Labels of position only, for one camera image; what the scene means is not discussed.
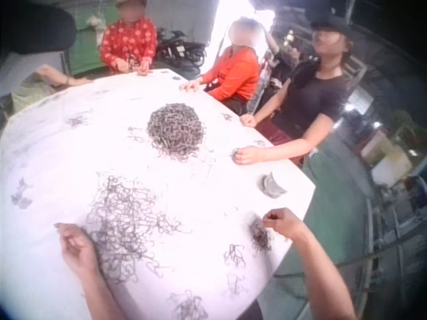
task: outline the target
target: hand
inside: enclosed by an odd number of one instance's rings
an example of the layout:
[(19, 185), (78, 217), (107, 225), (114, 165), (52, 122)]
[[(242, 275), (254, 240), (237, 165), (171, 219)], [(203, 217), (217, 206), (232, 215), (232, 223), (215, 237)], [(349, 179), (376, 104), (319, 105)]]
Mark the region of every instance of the hand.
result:
[(238, 149), (234, 154), (234, 162), (238, 165), (253, 165), (264, 161), (264, 149), (259, 147), (246, 147)]
[(249, 128), (254, 128), (258, 124), (254, 115), (251, 115), (250, 113), (246, 113), (245, 115), (242, 115), (240, 117), (240, 122), (242, 123), (243, 126), (249, 127)]
[(149, 62), (148, 61), (142, 61), (141, 65), (139, 67), (136, 67), (136, 71), (138, 72), (138, 75), (142, 75), (145, 77), (149, 73)]
[(93, 83), (93, 81), (89, 80), (86, 77), (81, 78), (81, 79), (70, 78), (70, 80), (69, 80), (69, 85), (72, 87), (78, 87), (79, 85), (85, 85), (86, 83)]
[(114, 60), (114, 65), (122, 73), (128, 73), (129, 72), (129, 63), (124, 61), (123, 59), (117, 58)]
[(193, 90), (194, 92), (196, 92), (199, 89), (200, 86), (200, 79), (196, 79), (196, 80), (191, 80), (187, 83), (184, 83), (183, 85), (179, 86), (179, 90), (185, 90), (185, 91), (190, 91)]
[(306, 228), (304, 222), (288, 208), (271, 210), (262, 219), (262, 224), (292, 241), (295, 241)]
[(66, 264), (82, 279), (99, 275), (93, 243), (76, 225), (55, 224), (60, 235), (62, 256)]

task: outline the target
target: elbow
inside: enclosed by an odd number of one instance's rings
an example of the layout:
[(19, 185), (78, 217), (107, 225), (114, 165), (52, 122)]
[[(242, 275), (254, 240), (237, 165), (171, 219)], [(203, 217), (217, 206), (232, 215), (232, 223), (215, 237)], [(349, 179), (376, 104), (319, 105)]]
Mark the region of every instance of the elbow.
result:
[(310, 141), (304, 138), (302, 138), (302, 141), (304, 142), (304, 146), (302, 148), (304, 152), (303, 154), (311, 152), (314, 148), (318, 146), (318, 143), (315, 141)]

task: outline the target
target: forearm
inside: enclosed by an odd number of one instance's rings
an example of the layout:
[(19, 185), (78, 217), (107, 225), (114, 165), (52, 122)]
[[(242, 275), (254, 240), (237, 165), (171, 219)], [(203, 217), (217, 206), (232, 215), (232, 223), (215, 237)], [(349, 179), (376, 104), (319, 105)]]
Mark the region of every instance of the forearm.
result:
[(65, 85), (69, 82), (70, 77), (64, 75), (58, 70), (44, 65), (36, 71), (36, 73), (46, 82), (51, 83), (52, 85)]
[(275, 94), (255, 115), (255, 120), (260, 123), (268, 118), (281, 104), (278, 94)]
[(125, 320), (101, 275), (84, 277), (81, 282), (92, 320)]
[(267, 45), (270, 48), (270, 50), (272, 51), (272, 53), (274, 55), (277, 55), (280, 48), (279, 48), (278, 44), (276, 43), (276, 40), (274, 40), (271, 33), (267, 32), (267, 31), (266, 31), (266, 41), (267, 41)]
[(314, 319), (353, 320), (353, 303), (341, 275), (304, 225), (294, 245), (302, 259)]
[(300, 155), (306, 155), (313, 148), (312, 144), (305, 139), (296, 139), (283, 145), (265, 148), (264, 161), (277, 161), (299, 157)]

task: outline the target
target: white table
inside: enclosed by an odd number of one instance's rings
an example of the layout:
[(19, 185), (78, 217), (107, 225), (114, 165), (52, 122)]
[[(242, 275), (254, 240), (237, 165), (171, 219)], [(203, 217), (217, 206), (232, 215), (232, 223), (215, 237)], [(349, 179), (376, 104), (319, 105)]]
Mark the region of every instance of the white table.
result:
[[(130, 319), (176, 319), (189, 302), (199, 308), (191, 319), (235, 319), (260, 294), (291, 243), (268, 231), (271, 250), (260, 251), (250, 225), (276, 207), (303, 219), (315, 186), (290, 161), (234, 164), (235, 148), (270, 144), (204, 92), (180, 92), (182, 82), (165, 69), (107, 77), (10, 119), (1, 138), (0, 298), (12, 317), (89, 319), (53, 224), (96, 231), (88, 214), (109, 182), (150, 192), (155, 201), (139, 205), (169, 223), (132, 238), (146, 249), (142, 260), (108, 262), (111, 288)], [(205, 126), (200, 152), (187, 163), (159, 157), (145, 132), (151, 112), (167, 103), (193, 107)], [(293, 187), (273, 200), (257, 181), (276, 167)]]

